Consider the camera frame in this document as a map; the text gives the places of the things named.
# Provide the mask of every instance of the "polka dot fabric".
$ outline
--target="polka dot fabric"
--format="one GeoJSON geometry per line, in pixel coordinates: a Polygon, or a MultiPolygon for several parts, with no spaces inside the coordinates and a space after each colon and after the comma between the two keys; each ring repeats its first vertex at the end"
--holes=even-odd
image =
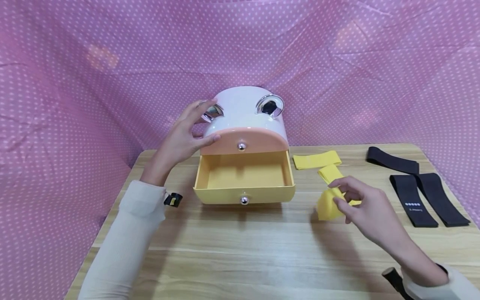
{"type": "Polygon", "coordinates": [[[191,101],[286,101],[292,145],[415,143],[480,224],[477,0],[0,2],[0,299],[62,299],[191,101]]]}

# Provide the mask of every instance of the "white sleeve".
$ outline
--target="white sleeve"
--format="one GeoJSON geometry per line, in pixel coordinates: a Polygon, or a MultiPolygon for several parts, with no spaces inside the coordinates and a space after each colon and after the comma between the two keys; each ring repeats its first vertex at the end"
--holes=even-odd
{"type": "Polygon", "coordinates": [[[403,274],[403,286],[408,295],[415,300],[473,300],[480,299],[480,291],[459,271],[441,265],[448,273],[448,283],[426,288],[414,283],[406,272],[403,274]]]}
{"type": "Polygon", "coordinates": [[[164,197],[164,187],[138,180],[130,183],[78,299],[129,298],[152,235],[165,219],[164,197]]]}

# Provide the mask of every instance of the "open drawer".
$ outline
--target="open drawer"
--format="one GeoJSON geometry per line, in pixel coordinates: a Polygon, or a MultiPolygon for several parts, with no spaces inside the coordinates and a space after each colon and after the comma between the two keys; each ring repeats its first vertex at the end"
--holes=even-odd
{"type": "Polygon", "coordinates": [[[204,204],[290,201],[295,183],[288,151],[200,156],[193,189],[204,204]]]}

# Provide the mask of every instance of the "folded resistance band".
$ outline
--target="folded resistance band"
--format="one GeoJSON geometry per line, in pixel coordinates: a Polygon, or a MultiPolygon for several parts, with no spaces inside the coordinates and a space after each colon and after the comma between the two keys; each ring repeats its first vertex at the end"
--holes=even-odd
{"type": "MultiPolygon", "coordinates": [[[[340,173],[340,171],[335,165],[328,165],[324,168],[321,168],[320,170],[318,170],[318,174],[327,184],[330,184],[335,179],[343,178],[342,173],[340,173]]],[[[333,198],[335,197],[345,200],[342,192],[337,187],[329,188],[323,191],[322,195],[317,201],[317,214],[319,220],[328,221],[343,215],[343,213],[338,210],[338,207],[333,201],[333,198]]],[[[358,205],[360,203],[361,201],[352,200],[348,204],[358,205]]]]}
{"type": "Polygon", "coordinates": [[[297,170],[322,168],[328,165],[341,165],[342,161],[336,151],[327,151],[325,153],[307,155],[307,156],[293,156],[293,162],[297,170]]]}
{"type": "Polygon", "coordinates": [[[418,187],[446,227],[468,226],[470,221],[462,216],[448,199],[440,176],[435,173],[415,175],[418,187]]]}
{"type": "Polygon", "coordinates": [[[335,179],[344,177],[335,165],[328,165],[321,168],[318,170],[318,175],[320,175],[327,184],[332,183],[335,179]]]}
{"type": "Polygon", "coordinates": [[[367,162],[407,174],[418,174],[420,167],[418,162],[392,156],[377,147],[369,147],[367,162]]]}
{"type": "Polygon", "coordinates": [[[414,176],[390,175],[390,182],[414,227],[438,227],[420,199],[414,176]]]}

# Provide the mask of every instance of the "finger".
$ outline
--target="finger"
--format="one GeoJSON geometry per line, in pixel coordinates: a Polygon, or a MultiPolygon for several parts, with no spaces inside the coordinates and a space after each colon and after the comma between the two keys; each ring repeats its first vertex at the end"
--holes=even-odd
{"type": "Polygon", "coordinates": [[[352,200],[360,200],[360,199],[361,199],[361,198],[360,198],[360,195],[358,195],[358,194],[355,193],[355,192],[351,192],[351,191],[347,191],[347,192],[345,193],[345,195],[343,195],[343,197],[345,198],[345,200],[346,200],[347,202],[350,202],[350,201],[352,201],[352,200]]]}
{"type": "Polygon", "coordinates": [[[355,221],[358,209],[350,206],[345,200],[338,197],[333,198],[338,210],[341,211],[350,221],[355,221]]]}
{"type": "Polygon", "coordinates": [[[207,121],[205,121],[202,117],[200,117],[200,119],[198,119],[195,124],[202,124],[202,123],[208,123],[207,121]]]}
{"type": "Polygon", "coordinates": [[[203,101],[206,101],[206,100],[197,100],[195,102],[190,103],[180,114],[177,121],[185,120],[203,101]]]}
{"type": "Polygon", "coordinates": [[[202,139],[195,140],[195,147],[196,149],[201,149],[203,147],[210,146],[211,144],[215,143],[220,139],[220,135],[218,134],[211,134],[209,136],[206,136],[202,139]]]}
{"type": "Polygon", "coordinates": [[[351,192],[357,193],[360,196],[363,196],[365,194],[365,192],[369,188],[371,188],[371,186],[361,182],[360,180],[358,180],[358,179],[356,179],[352,176],[347,176],[347,177],[344,177],[344,178],[335,179],[334,181],[332,181],[328,185],[328,187],[329,188],[340,187],[340,190],[342,192],[351,191],[351,192]]]}
{"type": "Polygon", "coordinates": [[[203,136],[204,136],[204,134],[201,133],[201,132],[192,132],[192,135],[193,135],[193,137],[195,137],[195,138],[197,138],[197,137],[203,137],[203,136]]]}
{"type": "Polygon", "coordinates": [[[199,102],[198,106],[195,107],[195,109],[192,110],[185,118],[185,121],[188,123],[189,126],[193,126],[195,122],[197,122],[202,117],[202,115],[215,103],[216,99],[199,102]]]}

